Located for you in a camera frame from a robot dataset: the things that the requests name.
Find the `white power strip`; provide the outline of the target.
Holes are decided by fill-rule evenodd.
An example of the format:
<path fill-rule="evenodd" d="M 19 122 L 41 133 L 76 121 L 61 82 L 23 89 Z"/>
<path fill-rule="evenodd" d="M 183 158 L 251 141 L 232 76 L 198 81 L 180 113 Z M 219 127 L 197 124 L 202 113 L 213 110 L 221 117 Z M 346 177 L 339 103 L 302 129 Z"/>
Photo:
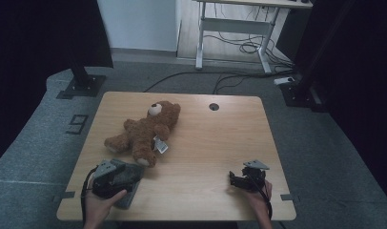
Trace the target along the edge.
<path fill-rule="evenodd" d="M 281 85 L 281 84 L 286 84 L 286 83 L 293 83 L 295 82 L 295 79 L 292 77 L 282 77 L 274 80 L 274 84 Z"/>

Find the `brown teddy bear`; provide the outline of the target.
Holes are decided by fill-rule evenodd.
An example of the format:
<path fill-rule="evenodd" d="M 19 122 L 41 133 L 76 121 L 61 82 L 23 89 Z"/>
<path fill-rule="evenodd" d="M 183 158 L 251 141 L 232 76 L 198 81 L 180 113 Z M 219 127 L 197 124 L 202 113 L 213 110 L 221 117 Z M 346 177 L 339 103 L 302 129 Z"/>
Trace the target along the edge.
<path fill-rule="evenodd" d="M 152 168 L 156 164 L 155 140 L 166 141 L 170 137 L 180 112 L 181 107 L 177 103 L 153 103 L 146 117 L 127 119 L 123 124 L 125 132 L 107 138 L 104 146 L 116 154 L 132 150 L 132 157 L 138 164 Z"/>

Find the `black stand with base plate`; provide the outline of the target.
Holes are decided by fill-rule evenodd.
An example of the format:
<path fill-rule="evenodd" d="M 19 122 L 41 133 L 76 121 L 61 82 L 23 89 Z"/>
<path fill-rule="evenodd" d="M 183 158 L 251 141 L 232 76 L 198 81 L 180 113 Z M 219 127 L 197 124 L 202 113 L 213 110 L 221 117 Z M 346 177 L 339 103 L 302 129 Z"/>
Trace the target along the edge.
<path fill-rule="evenodd" d="M 291 10 L 281 32 L 281 51 L 292 45 L 296 49 L 294 70 L 301 79 L 297 83 L 280 86 L 289 107 L 320 108 L 314 91 L 318 72 L 327 64 L 329 48 L 355 0 L 310 0 L 309 10 Z"/>
<path fill-rule="evenodd" d="M 106 80 L 105 75 L 88 74 L 82 65 L 71 62 L 73 78 L 67 88 L 57 95 L 57 99 L 73 99 L 75 96 L 96 97 Z"/>

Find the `white desk frame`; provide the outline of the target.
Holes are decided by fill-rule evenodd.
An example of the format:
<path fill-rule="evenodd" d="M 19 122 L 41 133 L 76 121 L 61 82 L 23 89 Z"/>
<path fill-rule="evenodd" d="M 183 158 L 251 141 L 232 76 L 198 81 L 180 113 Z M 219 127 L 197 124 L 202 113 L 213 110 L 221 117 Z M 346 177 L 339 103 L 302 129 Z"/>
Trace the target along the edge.
<path fill-rule="evenodd" d="M 271 73 L 266 50 L 275 28 L 275 22 L 281 9 L 306 9 L 310 10 L 313 4 L 310 0 L 195 0 L 200 4 L 201 13 L 199 17 L 199 35 L 196 47 L 195 68 L 203 68 L 203 39 L 205 31 L 220 31 L 242 34 L 256 34 L 264 36 L 261 48 L 257 51 L 264 73 Z M 230 4 L 243 6 L 259 6 L 275 8 L 275 13 L 270 21 L 248 21 L 235 19 L 221 19 L 206 16 L 208 3 Z"/>

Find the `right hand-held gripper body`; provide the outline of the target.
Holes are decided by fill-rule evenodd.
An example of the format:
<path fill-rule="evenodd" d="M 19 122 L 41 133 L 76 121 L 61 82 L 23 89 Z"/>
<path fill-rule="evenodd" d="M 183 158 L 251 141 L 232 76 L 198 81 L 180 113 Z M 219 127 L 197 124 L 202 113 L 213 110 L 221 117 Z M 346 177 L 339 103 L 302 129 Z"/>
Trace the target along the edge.
<path fill-rule="evenodd" d="M 261 191 L 265 186 L 266 170 L 269 170 L 269 167 L 258 159 L 244 162 L 244 188 L 248 191 Z"/>

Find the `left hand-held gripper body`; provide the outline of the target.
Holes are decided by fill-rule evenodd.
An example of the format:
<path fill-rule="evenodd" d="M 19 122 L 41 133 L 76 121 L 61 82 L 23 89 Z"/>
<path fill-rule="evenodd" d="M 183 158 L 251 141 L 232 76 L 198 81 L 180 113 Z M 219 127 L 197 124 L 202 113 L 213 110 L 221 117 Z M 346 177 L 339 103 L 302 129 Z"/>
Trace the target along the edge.
<path fill-rule="evenodd" d="M 122 190 L 130 193 L 133 182 L 124 178 L 127 163 L 118 159 L 102 160 L 93 176 L 92 192 L 100 198 L 112 198 Z"/>

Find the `person's left hand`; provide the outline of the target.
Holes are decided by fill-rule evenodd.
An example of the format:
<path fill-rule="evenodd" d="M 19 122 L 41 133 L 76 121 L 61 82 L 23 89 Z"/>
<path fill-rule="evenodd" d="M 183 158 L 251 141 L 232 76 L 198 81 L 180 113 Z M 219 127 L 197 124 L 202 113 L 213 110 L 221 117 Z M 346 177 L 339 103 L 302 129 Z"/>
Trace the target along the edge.
<path fill-rule="evenodd" d="M 127 195 L 127 191 L 122 190 L 112 198 L 100 198 L 92 191 L 88 191 L 84 197 L 86 213 L 84 225 L 102 225 L 115 203 L 125 195 Z"/>

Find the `black curtain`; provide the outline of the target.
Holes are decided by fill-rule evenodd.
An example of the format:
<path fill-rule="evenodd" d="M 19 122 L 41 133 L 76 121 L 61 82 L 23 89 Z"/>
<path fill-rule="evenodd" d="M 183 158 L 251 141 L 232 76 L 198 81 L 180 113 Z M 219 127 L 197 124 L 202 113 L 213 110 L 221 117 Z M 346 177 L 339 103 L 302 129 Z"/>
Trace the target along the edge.
<path fill-rule="evenodd" d="M 0 0 L 0 158 L 73 67 L 112 66 L 98 0 Z"/>
<path fill-rule="evenodd" d="M 387 0 L 312 0 L 295 63 L 387 197 Z"/>

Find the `person's right hand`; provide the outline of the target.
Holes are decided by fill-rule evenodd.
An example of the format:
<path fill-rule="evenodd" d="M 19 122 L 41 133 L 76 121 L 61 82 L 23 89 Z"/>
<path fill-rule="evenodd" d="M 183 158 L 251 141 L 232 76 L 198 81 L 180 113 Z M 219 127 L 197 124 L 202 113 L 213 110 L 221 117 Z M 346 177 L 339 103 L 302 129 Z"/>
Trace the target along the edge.
<path fill-rule="evenodd" d="M 256 216 L 269 216 L 267 202 L 271 199 L 273 185 L 266 180 L 262 193 L 244 191 L 243 195 L 248 200 Z"/>

